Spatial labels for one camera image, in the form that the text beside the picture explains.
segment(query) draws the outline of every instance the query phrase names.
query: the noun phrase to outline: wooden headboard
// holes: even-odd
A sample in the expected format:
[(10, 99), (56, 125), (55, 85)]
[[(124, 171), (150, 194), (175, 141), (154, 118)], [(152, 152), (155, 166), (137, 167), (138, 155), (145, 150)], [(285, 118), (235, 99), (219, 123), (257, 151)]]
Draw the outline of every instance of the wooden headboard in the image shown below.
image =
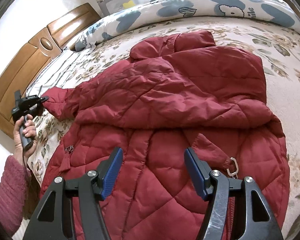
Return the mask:
[(61, 54), (61, 49), (69, 46), (74, 36), (100, 19), (91, 5), (85, 3), (49, 23), (22, 46), (0, 76), (0, 130), (13, 138), (14, 92), (20, 89), (24, 94), (40, 71)]

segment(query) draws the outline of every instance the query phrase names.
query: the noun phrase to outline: quilted fabric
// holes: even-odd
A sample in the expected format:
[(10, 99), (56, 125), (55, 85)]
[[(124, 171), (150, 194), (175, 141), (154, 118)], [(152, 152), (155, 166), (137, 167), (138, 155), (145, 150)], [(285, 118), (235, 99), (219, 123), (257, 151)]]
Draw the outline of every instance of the quilted fabric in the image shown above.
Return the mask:
[[(54, 177), (77, 178), (114, 147), (124, 151), (114, 190), (101, 203), (112, 240), (196, 239), (207, 203), (184, 165), (189, 146), (225, 174), (236, 158), (239, 179), (256, 180), (282, 226), (289, 198), (285, 136), (266, 106), (258, 56), (215, 46), (207, 31), (154, 37), (75, 89), (45, 95), (50, 113), (74, 123), (49, 162), (41, 196)], [(233, 210), (230, 200), (223, 239)], [(82, 240), (77, 199), (74, 216)]]

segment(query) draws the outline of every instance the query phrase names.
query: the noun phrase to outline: metal screw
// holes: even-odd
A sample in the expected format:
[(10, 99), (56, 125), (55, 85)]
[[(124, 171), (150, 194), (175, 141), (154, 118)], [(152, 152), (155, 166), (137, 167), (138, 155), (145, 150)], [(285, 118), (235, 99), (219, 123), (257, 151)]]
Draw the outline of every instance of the metal screw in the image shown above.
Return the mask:
[(212, 174), (213, 176), (218, 177), (218, 176), (220, 176), (221, 172), (220, 172), (220, 171), (217, 171), (217, 170), (213, 170), (213, 171), (211, 171), (211, 174)]
[(245, 179), (246, 182), (248, 182), (248, 183), (252, 183), (252, 182), (253, 182), (253, 178), (251, 178), (251, 177), (245, 177), (244, 179)]
[(62, 181), (62, 177), (56, 177), (55, 179), (54, 179), (54, 182), (55, 183), (60, 183)]
[(88, 176), (89, 177), (94, 177), (97, 174), (96, 171), (88, 171)]

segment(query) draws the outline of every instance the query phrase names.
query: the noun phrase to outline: fuzzy pink sleeve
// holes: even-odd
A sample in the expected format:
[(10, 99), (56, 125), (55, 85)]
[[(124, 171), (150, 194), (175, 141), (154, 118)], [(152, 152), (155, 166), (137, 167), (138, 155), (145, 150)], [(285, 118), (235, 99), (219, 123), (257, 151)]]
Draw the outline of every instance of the fuzzy pink sleeve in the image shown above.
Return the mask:
[(9, 236), (15, 234), (22, 222), (29, 175), (13, 156), (7, 158), (0, 183), (0, 222)]

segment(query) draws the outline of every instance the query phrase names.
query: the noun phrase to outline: person's arm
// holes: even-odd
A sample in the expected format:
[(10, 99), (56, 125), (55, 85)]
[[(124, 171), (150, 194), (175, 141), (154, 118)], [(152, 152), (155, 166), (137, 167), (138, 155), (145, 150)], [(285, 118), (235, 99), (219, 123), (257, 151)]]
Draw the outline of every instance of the person's arm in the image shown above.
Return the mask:
[[(24, 135), (29, 137), (36, 136), (36, 129), (32, 116), (28, 115)], [(0, 223), (9, 236), (13, 236), (19, 229), (22, 222), (22, 207), (25, 202), (27, 192), (27, 181), (30, 176), (28, 169), (24, 167), (22, 159), (22, 144), (19, 135), (19, 128), (23, 122), (23, 117), (15, 124), (13, 135), (15, 142), (15, 152), (7, 158), (4, 172), (0, 183)], [(25, 164), (28, 158), (35, 152), (37, 141), (24, 154)]]

